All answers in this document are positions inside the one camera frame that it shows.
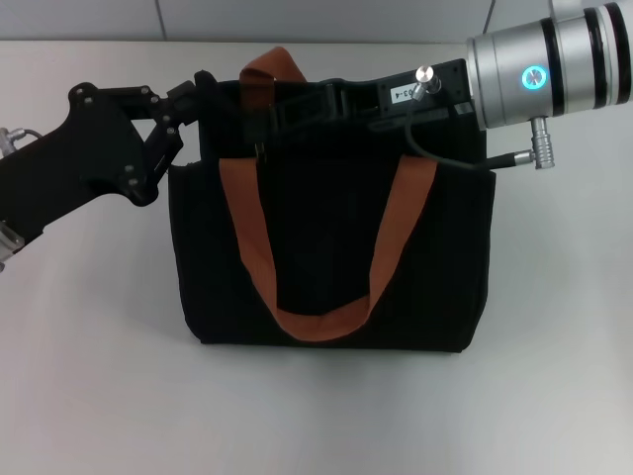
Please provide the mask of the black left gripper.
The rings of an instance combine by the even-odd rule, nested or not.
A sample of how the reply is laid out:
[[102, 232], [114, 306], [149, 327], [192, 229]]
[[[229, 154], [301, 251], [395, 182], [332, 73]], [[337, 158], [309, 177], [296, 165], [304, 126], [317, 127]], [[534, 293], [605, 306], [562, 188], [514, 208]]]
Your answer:
[[[183, 147], [172, 124], [192, 124], [211, 108], [191, 80], [165, 97], [147, 85], [99, 89], [82, 83], [68, 101], [68, 115], [57, 129], [1, 160], [1, 223], [25, 244], [105, 194], [124, 196], [138, 207], [152, 203]], [[157, 123], [145, 141], [137, 120]]]

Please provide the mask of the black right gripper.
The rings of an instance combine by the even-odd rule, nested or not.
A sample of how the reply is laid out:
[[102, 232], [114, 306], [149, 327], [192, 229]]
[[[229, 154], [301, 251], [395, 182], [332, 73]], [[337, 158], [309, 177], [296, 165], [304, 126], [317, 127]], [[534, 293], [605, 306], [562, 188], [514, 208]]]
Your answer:
[[395, 130], [412, 114], [415, 125], [455, 119], [473, 112], [466, 61], [433, 66], [440, 89], [412, 100], [416, 85], [413, 70], [373, 81], [345, 82], [340, 91], [327, 84], [315, 91], [279, 102], [274, 108], [276, 134], [297, 133], [345, 119], [370, 130]]

